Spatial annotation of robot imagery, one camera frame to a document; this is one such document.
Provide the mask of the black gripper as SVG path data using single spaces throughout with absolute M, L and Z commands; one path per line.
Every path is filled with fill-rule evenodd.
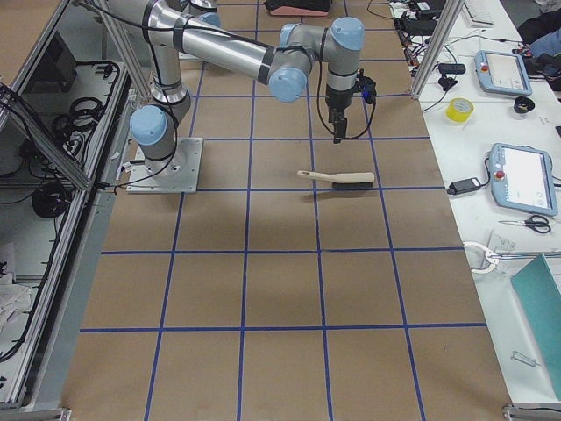
M 329 118 L 335 118 L 333 124 L 333 143 L 340 144 L 346 138 L 347 118 L 345 110 L 351 105 L 354 88 L 338 90 L 330 85 L 326 86 L 325 102 L 328 106 Z

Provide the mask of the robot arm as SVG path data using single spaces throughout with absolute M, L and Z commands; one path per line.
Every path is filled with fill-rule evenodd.
M 365 29 L 356 18 L 338 18 L 324 28 L 285 25 L 280 45 L 270 46 L 227 32 L 166 1 L 109 1 L 107 7 L 113 18 L 135 28 L 152 47 L 153 100 L 179 106 L 178 117 L 190 106 L 181 79 L 181 53 L 250 77 L 283 103 L 299 98 L 315 63 L 326 64 L 325 101 L 335 142 L 347 137 L 344 112 L 355 95 L 376 103 L 375 84 L 359 69 Z

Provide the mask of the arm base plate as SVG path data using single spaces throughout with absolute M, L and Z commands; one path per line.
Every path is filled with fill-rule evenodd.
M 137 147 L 136 160 L 144 161 L 131 169 L 126 190 L 133 194 L 194 194 L 198 187 L 198 176 L 202 158 L 203 138 L 178 139 L 178 146 L 171 163 L 156 164 L 147 161 Z

